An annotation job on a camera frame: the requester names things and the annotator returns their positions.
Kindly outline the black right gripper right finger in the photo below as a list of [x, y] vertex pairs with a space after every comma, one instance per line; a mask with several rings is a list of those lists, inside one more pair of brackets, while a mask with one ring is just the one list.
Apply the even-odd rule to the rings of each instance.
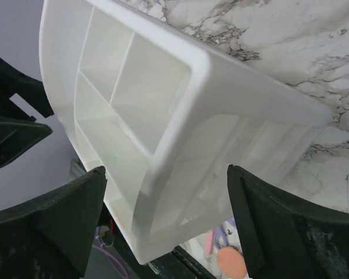
[[229, 166], [227, 188], [251, 278], [349, 278], [349, 213]]

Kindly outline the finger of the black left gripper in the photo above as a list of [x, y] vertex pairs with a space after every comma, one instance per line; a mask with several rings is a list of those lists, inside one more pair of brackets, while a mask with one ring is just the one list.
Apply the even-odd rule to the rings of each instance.
[[51, 134], [52, 129], [46, 124], [0, 116], [0, 168]]
[[31, 78], [0, 58], [0, 116], [8, 118], [29, 118], [10, 98], [18, 94], [38, 113], [47, 118], [54, 115], [43, 83]]

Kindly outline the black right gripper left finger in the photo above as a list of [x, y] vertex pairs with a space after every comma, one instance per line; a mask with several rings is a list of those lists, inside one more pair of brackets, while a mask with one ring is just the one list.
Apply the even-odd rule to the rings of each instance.
[[0, 278], [82, 278], [107, 185], [106, 170], [0, 211]]

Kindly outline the purple eyelash curler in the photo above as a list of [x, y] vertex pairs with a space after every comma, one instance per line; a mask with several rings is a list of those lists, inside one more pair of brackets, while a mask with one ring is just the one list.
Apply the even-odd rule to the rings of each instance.
[[217, 250], [227, 246], [241, 249], [241, 242], [234, 218], [216, 226], [212, 242]]

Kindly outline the white plastic drawer organizer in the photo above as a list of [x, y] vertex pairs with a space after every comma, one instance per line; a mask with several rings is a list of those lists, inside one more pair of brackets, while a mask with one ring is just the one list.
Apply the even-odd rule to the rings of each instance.
[[227, 168], [276, 185], [332, 111], [119, 1], [45, 1], [48, 100], [140, 264], [232, 216]]

